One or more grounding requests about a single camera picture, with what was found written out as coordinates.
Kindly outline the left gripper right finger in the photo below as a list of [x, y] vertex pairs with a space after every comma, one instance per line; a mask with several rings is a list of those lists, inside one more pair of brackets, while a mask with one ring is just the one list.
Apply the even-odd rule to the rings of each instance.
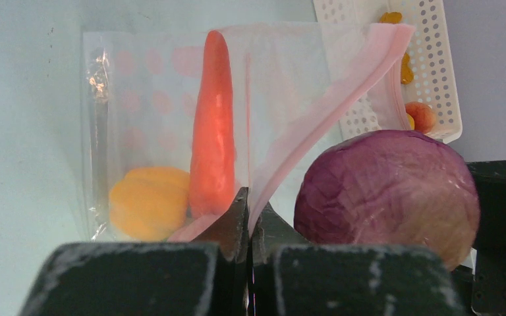
[[253, 315], [466, 315], [441, 259], [402, 245], [314, 245], [266, 205], [251, 238]]

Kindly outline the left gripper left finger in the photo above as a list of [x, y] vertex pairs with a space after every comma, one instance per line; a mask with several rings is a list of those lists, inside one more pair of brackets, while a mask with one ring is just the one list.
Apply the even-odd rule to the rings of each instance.
[[245, 315], [248, 190], [191, 242], [56, 248], [21, 315]]

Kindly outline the red chili pepper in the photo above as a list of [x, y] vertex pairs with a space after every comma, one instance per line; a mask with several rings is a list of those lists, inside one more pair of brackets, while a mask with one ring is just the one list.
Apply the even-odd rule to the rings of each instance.
[[222, 215], [235, 196], [233, 86], [223, 34], [212, 30], [204, 45], [194, 115], [189, 205], [196, 219]]

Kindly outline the yellow bell pepper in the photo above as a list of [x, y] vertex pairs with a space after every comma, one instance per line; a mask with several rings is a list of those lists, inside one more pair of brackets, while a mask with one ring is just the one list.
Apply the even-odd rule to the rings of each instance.
[[165, 240], [187, 221], [189, 184], [175, 167], [132, 169], [109, 192], [110, 223], [137, 240]]

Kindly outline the clear zip top bag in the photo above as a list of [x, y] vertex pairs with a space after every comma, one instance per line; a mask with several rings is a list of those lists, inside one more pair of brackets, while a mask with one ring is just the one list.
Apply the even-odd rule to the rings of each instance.
[[[249, 191], [248, 224], [269, 201], [292, 211], [316, 155], [349, 135], [405, 129], [401, 59], [410, 24], [275, 22], [226, 26], [233, 86], [235, 196]], [[85, 32], [82, 144], [85, 234], [141, 241], [109, 220], [109, 192], [132, 169], [190, 174], [194, 115], [210, 32]], [[192, 216], [162, 241], [189, 241], [222, 215]]]

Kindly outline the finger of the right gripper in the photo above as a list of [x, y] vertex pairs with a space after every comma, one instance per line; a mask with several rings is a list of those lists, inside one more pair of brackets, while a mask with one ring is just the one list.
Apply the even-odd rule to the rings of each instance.
[[468, 163], [481, 208], [473, 268], [458, 266], [453, 281], [466, 315], [506, 315], [506, 161]]

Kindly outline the purple onion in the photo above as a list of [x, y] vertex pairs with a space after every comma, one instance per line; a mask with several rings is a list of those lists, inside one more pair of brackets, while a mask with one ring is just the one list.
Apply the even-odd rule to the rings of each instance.
[[293, 226], [315, 244], [426, 246], [452, 270], [480, 222], [474, 179], [448, 145], [378, 130], [330, 147], [308, 167]]

